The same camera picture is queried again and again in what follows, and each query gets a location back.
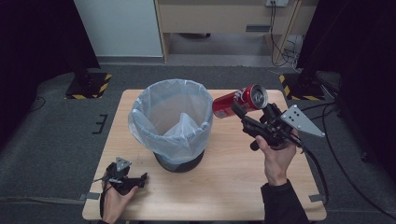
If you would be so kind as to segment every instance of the desk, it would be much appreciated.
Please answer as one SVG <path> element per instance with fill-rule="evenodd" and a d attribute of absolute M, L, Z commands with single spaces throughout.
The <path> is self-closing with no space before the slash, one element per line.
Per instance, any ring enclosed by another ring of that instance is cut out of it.
<path fill-rule="evenodd" d="M 264 0 L 155 0 L 157 21 L 167 61 L 172 33 L 241 34 L 248 25 L 271 26 L 271 7 Z M 277 7 L 274 40 L 281 50 L 289 35 L 305 35 L 315 13 L 318 0 L 289 0 L 286 7 Z M 265 36 L 268 47 L 271 37 Z M 280 57 L 274 50 L 274 59 Z"/>
<path fill-rule="evenodd" d="M 214 117 L 204 157 L 196 168 L 177 174 L 164 170 L 153 153 L 139 144 L 128 129 L 128 114 L 139 90 L 125 91 L 120 99 L 105 149 L 93 179 L 103 176 L 107 166 L 122 157 L 131 161 L 129 177 L 148 173 L 148 182 L 134 196 L 121 218 L 125 220 L 264 220 L 260 187 L 267 182 L 264 155 L 249 148 L 254 140 L 242 132 L 237 116 Z M 232 90 L 209 91 L 216 99 Z M 269 102 L 287 109 L 281 91 L 268 91 Z M 261 111 L 249 112 L 258 119 Z M 322 202 L 311 203 L 318 194 L 305 154 L 297 153 L 289 168 L 289 179 L 310 220 L 322 220 Z M 92 183 L 90 192 L 101 192 L 101 183 Z M 87 200 L 82 215 L 100 219 L 99 200 Z"/>

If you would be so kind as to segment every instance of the hand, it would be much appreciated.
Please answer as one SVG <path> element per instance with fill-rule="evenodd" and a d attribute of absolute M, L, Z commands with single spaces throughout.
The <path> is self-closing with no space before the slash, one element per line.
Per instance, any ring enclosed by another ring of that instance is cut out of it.
<path fill-rule="evenodd" d="M 293 130 L 291 133 L 297 135 L 296 130 Z M 296 154 L 296 146 L 293 143 L 287 142 L 282 146 L 283 149 L 273 150 L 261 136 L 256 136 L 256 141 L 265 155 L 264 166 L 268 184 L 270 186 L 286 184 L 288 181 L 286 172 L 291 160 Z"/>
<path fill-rule="evenodd" d="M 108 182 L 106 188 L 108 191 L 105 195 L 103 221 L 112 224 L 120 218 L 121 213 L 132 200 L 139 187 L 133 187 L 131 191 L 125 195 L 120 195 Z"/>

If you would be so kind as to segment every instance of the trash can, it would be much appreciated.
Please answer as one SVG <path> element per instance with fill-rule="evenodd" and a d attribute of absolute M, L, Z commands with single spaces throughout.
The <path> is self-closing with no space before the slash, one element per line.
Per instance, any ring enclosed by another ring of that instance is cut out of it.
<path fill-rule="evenodd" d="M 212 128 L 213 99 L 206 88 L 184 79 L 147 87 L 128 116 L 129 130 L 167 171 L 195 168 L 204 156 Z"/>

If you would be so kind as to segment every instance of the tabletop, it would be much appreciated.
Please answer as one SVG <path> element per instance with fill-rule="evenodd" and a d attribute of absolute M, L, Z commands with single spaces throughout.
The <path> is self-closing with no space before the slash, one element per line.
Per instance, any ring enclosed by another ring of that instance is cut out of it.
<path fill-rule="evenodd" d="M 102 157 L 92 180 L 100 178 L 107 166 L 121 157 L 131 161 L 129 177 L 148 173 L 146 186 L 134 196 L 121 218 L 124 220 L 264 220 L 261 186 L 267 182 L 264 155 L 249 148 L 254 140 L 242 132 L 237 116 L 218 119 L 214 116 L 204 157 L 186 173 L 166 171 L 154 154 L 142 146 L 128 129 L 128 114 L 143 90 L 125 91 L 113 120 Z M 208 90 L 213 99 L 234 90 Z M 268 90 L 269 103 L 281 111 L 287 109 L 281 91 Z M 249 112 L 254 119 L 262 111 Z M 288 178 L 310 220 L 322 220 L 326 210 L 322 202 L 311 203 L 309 195 L 318 188 L 305 154 L 298 148 L 288 170 Z M 100 181 L 90 192 L 100 193 Z M 82 215 L 87 220 L 100 219 L 99 200 L 87 199 Z"/>

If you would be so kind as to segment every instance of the coca-cola can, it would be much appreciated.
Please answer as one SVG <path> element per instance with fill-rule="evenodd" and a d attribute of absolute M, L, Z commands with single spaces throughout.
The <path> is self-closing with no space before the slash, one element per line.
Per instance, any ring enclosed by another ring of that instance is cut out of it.
<path fill-rule="evenodd" d="M 235 113 L 232 110 L 233 102 L 236 101 L 247 112 L 263 109 L 268 104 L 268 94 L 262 85 L 249 85 L 239 91 L 223 95 L 213 101 L 213 114 L 219 119 L 227 118 Z"/>

